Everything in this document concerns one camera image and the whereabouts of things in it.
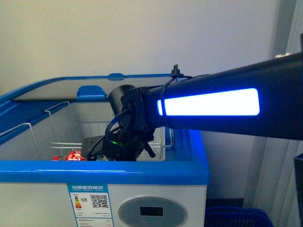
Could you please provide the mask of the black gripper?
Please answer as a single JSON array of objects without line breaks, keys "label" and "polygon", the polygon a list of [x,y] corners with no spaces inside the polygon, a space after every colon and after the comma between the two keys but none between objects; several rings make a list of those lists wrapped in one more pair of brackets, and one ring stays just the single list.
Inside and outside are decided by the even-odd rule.
[{"label": "black gripper", "polygon": [[122,111],[108,124],[102,154],[115,161],[136,161],[143,150],[156,157],[148,142],[155,128],[147,124],[143,104],[144,89],[129,90],[122,98]]}]

